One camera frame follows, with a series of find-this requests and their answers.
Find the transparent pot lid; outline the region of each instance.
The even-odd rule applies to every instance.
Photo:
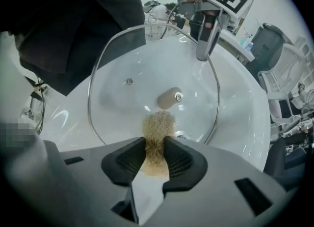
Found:
[[[196,48],[189,34],[169,24],[133,27],[108,42],[88,91],[89,122],[103,144],[144,136],[143,121],[160,111],[175,120],[171,136],[209,143],[219,82]]]

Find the black shirt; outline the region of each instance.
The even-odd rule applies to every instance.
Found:
[[[22,60],[63,73],[76,31],[95,1],[121,29],[143,24],[140,0],[1,0],[0,31],[15,35]]]

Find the screw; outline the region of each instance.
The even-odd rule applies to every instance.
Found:
[[[181,101],[182,100],[182,95],[180,93],[176,94],[175,96],[177,101]]]
[[[128,83],[128,85],[132,85],[134,83],[134,81],[133,81],[133,79],[130,78],[127,80],[127,83]]]

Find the beige sponge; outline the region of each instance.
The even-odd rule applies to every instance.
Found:
[[[143,120],[146,139],[146,159],[143,171],[149,176],[168,177],[168,166],[163,156],[164,138],[174,135],[175,118],[166,111],[152,113]]]

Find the plastic chair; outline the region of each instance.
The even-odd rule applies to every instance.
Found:
[[[270,102],[271,119],[276,125],[290,124],[295,121],[288,94],[297,85],[306,66],[306,57],[304,54],[290,44],[284,44],[280,58],[272,69],[258,73],[262,88],[267,92]],[[278,114],[278,108],[274,105],[274,100],[286,100],[290,118],[281,118]]]

